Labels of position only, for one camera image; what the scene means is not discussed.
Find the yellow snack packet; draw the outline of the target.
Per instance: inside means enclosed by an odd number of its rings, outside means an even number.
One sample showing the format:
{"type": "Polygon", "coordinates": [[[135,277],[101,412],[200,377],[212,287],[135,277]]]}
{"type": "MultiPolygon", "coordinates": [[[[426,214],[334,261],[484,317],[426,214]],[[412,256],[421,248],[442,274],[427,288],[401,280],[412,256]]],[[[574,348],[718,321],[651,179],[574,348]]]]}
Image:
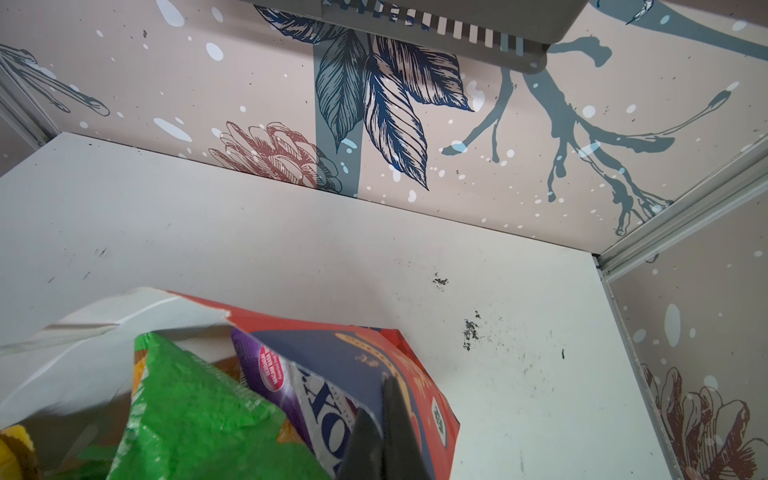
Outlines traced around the yellow snack packet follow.
{"type": "Polygon", "coordinates": [[[26,429],[16,424],[1,430],[1,480],[43,478],[34,443],[26,429]]]}

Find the green snack packet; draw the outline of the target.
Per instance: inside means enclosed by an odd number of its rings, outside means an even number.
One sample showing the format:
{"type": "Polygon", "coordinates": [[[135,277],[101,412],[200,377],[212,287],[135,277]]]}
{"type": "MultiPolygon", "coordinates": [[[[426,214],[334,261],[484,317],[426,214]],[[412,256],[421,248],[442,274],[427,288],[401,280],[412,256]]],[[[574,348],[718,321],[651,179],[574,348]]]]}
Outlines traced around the green snack packet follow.
{"type": "Polygon", "coordinates": [[[212,364],[147,333],[111,479],[326,479],[286,414],[212,364]]]}

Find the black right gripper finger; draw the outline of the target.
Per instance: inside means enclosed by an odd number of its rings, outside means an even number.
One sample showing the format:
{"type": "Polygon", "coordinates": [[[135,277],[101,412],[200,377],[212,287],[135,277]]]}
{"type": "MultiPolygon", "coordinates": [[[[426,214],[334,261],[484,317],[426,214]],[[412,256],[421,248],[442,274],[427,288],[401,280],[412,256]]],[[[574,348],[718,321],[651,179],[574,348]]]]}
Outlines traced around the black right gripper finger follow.
{"type": "Polygon", "coordinates": [[[409,409],[410,392],[403,379],[382,376],[363,380],[342,391],[361,405],[338,479],[429,479],[409,409]]]}

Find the red paper gift bag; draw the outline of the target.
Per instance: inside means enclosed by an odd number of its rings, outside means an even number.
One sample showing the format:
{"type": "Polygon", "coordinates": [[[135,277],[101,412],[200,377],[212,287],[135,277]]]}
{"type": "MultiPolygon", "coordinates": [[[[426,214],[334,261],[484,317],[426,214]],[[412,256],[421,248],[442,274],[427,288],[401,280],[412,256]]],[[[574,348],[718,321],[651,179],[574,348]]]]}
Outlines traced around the red paper gift bag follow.
{"type": "Polygon", "coordinates": [[[27,340],[4,340],[1,430],[26,429],[42,479],[111,479],[130,413],[136,338],[156,333],[250,389],[234,329],[341,390],[403,379],[429,479],[450,477],[459,421],[398,330],[283,319],[154,288],[99,300],[27,340]]]}

